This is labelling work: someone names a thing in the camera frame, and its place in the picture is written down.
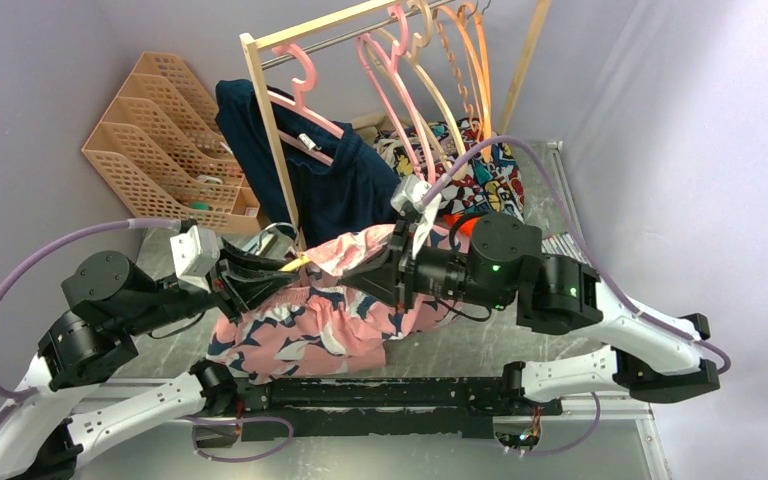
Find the yellow hanger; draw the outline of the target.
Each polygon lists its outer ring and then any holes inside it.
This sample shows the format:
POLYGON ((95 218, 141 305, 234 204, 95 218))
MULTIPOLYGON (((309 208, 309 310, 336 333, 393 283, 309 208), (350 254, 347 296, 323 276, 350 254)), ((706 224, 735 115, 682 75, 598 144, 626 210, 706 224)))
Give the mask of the yellow hanger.
MULTIPOLYGON (((294 239, 296 243, 302 240, 302 235, 299 233, 299 228, 297 226, 294 226, 292 223, 288 223, 288 222, 274 222, 272 224, 269 224, 262 230, 262 233, 268 232, 270 230, 281 229, 281 228, 290 229, 292 231, 291 237, 294 239)), ((310 262, 310 259, 305 255, 304 252, 298 253, 295 259, 289 261, 288 263, 280 267, 278 269, 278 272, 296 271, 299 268, 303 267, 304 265, 308 264, 309 262, 310 262)))

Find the pink patterned shorts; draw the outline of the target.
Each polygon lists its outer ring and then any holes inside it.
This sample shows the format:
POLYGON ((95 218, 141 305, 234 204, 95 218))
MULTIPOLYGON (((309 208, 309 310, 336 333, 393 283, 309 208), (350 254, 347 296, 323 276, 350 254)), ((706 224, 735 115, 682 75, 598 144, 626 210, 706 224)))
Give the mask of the pink patterned shorts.
POLYGON ((299 279, 243 314, 218 317, 207 359, 253 384, 282 377, 319 377, 381 368, 385 344, 458 320, 458 304, 418 298, 399 313, 372 296, 338 284, 339 276, 383 251, 391 224, 345 233, 306 251, 299 279))

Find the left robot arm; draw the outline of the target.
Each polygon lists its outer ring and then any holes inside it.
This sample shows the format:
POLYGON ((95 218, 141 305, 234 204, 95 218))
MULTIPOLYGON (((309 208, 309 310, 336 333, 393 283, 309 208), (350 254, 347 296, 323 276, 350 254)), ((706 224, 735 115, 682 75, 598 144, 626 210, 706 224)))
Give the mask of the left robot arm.
POLYGON ((232 320, 296 278, 277 260, 221 240, 171 241, 175 271, 154 279, 127 256, 87 258, 61 287, 67 310, 0 408, 0 479, 69 479, 111 447, 181 417, 238 404, 230 370, 201 360, 144 394, 87 415, 76 406, 135 359, 137 336, 218 309, 232 320))

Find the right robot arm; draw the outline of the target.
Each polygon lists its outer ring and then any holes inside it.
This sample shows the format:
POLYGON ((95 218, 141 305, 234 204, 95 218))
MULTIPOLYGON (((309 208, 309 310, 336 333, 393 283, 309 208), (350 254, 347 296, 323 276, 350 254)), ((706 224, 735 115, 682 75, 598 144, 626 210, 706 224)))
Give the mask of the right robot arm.
POLYGON ((508 412, 522 414, 570 394, 616 391, 674 404, 719 388, 717 366, 701 350, 710 335, 705 316, 647 317, 593 267, 545 253, 537 227, 503 213, 484 214, 465 252, 417 247, 418 236, 398 223, 385 249, 345 272, 341 283, 400 312, 420 296, 492 310, 513 307, 516 323, 535 333, 599 343, 576 357, 505 365, 499 398, 508 412))

